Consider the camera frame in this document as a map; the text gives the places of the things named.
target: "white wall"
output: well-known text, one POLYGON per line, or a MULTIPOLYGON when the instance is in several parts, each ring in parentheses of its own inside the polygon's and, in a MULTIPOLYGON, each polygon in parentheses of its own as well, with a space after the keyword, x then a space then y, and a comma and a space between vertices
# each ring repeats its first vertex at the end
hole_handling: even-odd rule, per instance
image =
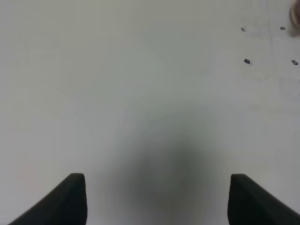
POLYGON ((71 172, 86 175, 89 225, 227 224, 231 173, 300 212, 289 6, 0 1, 0 223, 71 172), (168 162, 178 146, 182 174, 168 162), (178 178, 189 182, 182 192, 170 185, 178 178))

